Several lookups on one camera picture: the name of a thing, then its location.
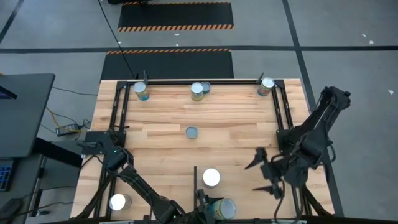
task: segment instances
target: wooden table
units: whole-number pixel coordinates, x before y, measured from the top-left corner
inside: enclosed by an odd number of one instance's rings
[[[94,131],[109,127],[116,82],[101,82],[91,125]],[[213,85],[209,95],[195,102],[190,98],[189,85],[148,88],[147,101],[139,101],[131,90],[126,116],[126,125],[130,126],[126,129],[126,149],[134,155],[134,166],[142,178],[160,195],[177,201],[189,212],[193,210],[193,167],[198,167],[198,189],[203,188],[203,171],[214,167],[221,173],[221,183],[215,189],[205,189],[206,194],[233,199],[237,206],[235,218],[273,218],[279,201],[267,192],[252,191],[269,185],[269,181],[262,178],[259,166],[244,170],[253,160],[256,147],[265,146],[270,157],[278,153],[271,94],[259,96],[256,85]],[[308,117],[308,108],[300,80],[285,80],[285,89],[294,125],[301,124]],[[282,117],[287,127],[284,114]],[[194,140],[185,137],[189,126],[198,128]],[[100,170],[96,159],[82,168],[71,217],[78,215],[96,192]],[[333,212],[321,166],[310,170],[307,187],[326,210]],[[113,212],[113,220],[142,220],[149,213],[148,204],[119,179],[115,193],[130,195],[133,206]],[[107,198],[105,193],[101,215],[105,214]],[[278,217],[295,217],[289,184]]]

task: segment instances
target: upright can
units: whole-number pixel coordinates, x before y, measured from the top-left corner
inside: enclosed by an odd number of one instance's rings
[[[191,85],[191,97],[195,101],[201,101],[203,98],[203,86],[201,83],[193,83]]]
[[[148,100],[149,94],[147,92],[147,85],[143,82],[136,82],[133,86],[134,91],[136,92],[139,100],[145,101]]]
[[[261,84],[257,92],[260,96],[267,96],[274,85],[275,81],[272,78],[265,77],[261,80]]]

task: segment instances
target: keyboard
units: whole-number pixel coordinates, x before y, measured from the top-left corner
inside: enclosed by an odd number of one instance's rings
[[[15,166],[14,159],[0,159],[0,192],[9,190]]]

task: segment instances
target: table leg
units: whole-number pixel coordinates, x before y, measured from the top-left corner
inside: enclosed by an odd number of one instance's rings
[[[45,157],[55,159],[56,161],[60,161],[78,168],[81,167],[81,162],[83,160],[79,154],[56,146],[51,142],[41,138],[36,138],[33,152],[40,153]]]

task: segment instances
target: white can top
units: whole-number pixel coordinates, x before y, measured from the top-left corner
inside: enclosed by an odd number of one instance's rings
[[[142,93],[145,91],[146,85],[143,82],[136,82],[133,88],[136,93]]]
[[[126,198],[123,194],[116,194],[111,197],[111,201],[109,202],[109,206],[112,210],[119,211],[126,204]]]
[[[214,187],[220,182],[221,176],[216,169],[207,169],[203,173],[203,181],[209,187]]]
[[[263,78],[261,84],[267,88],[272,88],[275,85],[275,81],[272,78]]]
[[[194,93],[201,93],[203,91],[203,86],[201,83],[193,83],[191,86],[191,91]]]

